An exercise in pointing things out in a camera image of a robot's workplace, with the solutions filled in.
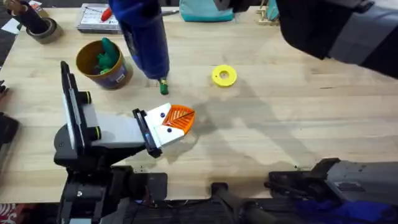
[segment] white paper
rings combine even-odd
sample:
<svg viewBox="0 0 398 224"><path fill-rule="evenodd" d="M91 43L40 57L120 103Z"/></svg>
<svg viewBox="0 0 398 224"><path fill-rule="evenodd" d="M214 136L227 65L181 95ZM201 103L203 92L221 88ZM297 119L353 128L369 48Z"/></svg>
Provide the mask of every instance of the white paper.
<svg viewBox="0 0 398 224"><path fill-rule="evenodd" d="M19 22L16 19L10 19L1 29L12 34L19 34L18 25Z"/></svg>
<svg viewBox="0 0 398 224"><path fill-rule="evenodd" d="M112 15L107 21L102 21L102 13L106 10L105 7L89 7L85 9L83 18L80 24L90 24L90 25L119 25L114 15Z"/></svg>

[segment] green object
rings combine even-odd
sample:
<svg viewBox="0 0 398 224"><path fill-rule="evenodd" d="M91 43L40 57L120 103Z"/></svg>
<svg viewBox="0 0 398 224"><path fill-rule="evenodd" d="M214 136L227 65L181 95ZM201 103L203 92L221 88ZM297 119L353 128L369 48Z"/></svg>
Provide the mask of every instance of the green object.
<svg viewBox="0 0 398 224"><path fill-rule="evenodd" d="M105 68L104 70L102 70L101 72L100 72L100 74L102 75L102 74L104 74L104 73L106 73L106 72L108 72L108 71L110 71L111 69L109 69L109 68Z"/></svg>
<svg viewBox="0 0 398 224"><path fill-rule="evenodd" d="M102 38L102 48L104 49L105 54L111 59L113 63L110 68L113 68L119 60L118 50L115 48L114 44L106 37Z"/></svg>
<svg viewBox="0 0 398 224"><path fill-rule="evenodd" d="M167 85L167 81L165 78L161 78L159 80L160 82L160 93L162 95L168 95L169 94L169 86Z"/></svg>
<svg viewBox="0 0 398 224"><path fill-rule="evenodd" d="M113 68L114 63L107 53L97 55L98 66L104 70L105 68Z"/></svg>

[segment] teal bag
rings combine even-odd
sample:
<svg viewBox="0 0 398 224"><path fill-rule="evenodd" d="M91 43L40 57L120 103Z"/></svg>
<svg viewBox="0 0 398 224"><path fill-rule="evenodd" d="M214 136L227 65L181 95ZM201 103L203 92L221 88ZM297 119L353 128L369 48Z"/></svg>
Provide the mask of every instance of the teal bag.
<svg viewBox="0 0 398 224"><path fill-rule="evenodd" d="M234 18L232 9L219 11L214 0L180 0L180 13L185 22L221 22Z"/></svg>

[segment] black cable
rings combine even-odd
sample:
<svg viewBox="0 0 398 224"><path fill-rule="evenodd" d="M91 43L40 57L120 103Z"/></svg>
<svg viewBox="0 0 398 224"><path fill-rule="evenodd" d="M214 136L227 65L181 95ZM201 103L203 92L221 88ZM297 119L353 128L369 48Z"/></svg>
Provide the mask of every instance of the black cable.
<svg viewBox="0 0 398 224"><path fill-rule="evenodd" d="M139 204L139 203L137 203L137 202L135 202L136 204L138 204L138 205L142 205L142 206L144 206L144 207L147 207L147 208L150 208L150 209L161 209L161 208L168 208L168 209L174 209L174 208L183 208L183 207L187 207L187 206L192 206L192 205L199 205L199 204L202 204L202 203L207 203L207 202L209 202L211 199L206 199L206 200L199 200L199 201L197 201L197 202L192 202L192 203L185 203L185 204L183 204L183 205L179 205L179 206L172 206L172 205L170 205L170 204L166 204L166 206L165 207L161 207L161 206L157 206L157 204L155 204L155 206L152 206L152 205L146 205L146 204Z"/></svg>

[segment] yellow ring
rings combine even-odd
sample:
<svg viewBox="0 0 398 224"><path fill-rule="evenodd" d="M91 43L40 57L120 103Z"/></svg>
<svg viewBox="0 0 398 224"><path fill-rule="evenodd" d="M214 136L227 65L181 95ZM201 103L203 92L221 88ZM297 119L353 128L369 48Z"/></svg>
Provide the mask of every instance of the yellow ring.
<svg viewBox="0 0 398 224"><path fill-rule="evenodd" d="M228 77L222 78L222 73L227 73ZM229 65L219 65L215 67L211 75L211 79L213 80L213 82L220 87L228 87L234 85L237 77L238 76L235 69Z"/></svg>

